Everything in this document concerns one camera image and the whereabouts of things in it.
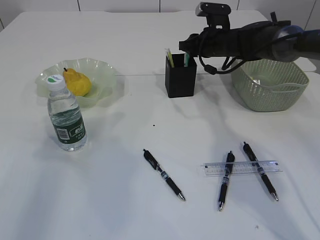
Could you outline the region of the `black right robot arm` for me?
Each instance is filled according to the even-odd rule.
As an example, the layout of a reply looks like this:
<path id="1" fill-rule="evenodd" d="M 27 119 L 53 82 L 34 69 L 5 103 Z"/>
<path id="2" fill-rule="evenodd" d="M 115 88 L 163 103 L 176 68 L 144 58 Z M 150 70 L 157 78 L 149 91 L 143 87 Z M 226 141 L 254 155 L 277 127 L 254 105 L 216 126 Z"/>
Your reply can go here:
<path id="1" fill-rule="evenodd" d="M 237 57 L 293 62 L 303 57 L 320 58 L 320 31 L 303 30 L 289 21 L 260 21 L 230 30 L 206 27 L 179 42 L 179 50 L 192 57 Z"/>

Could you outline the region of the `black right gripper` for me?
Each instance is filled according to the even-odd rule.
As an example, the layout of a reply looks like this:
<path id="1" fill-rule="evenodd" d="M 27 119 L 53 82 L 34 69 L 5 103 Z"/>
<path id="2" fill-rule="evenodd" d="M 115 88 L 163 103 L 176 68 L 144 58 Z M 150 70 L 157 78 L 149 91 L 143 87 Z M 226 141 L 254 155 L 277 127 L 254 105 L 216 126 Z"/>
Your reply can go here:
<path id="1" fill-rule="evenodd" d="M 240 28 L 213 30 L 206 27 L 201 33 L 192 33 L 186 40 L 180 41 L 178 47 L 191 57 L 197 57 L 199 53 L 203 58 L 239 57 L 239 31 Z"/>

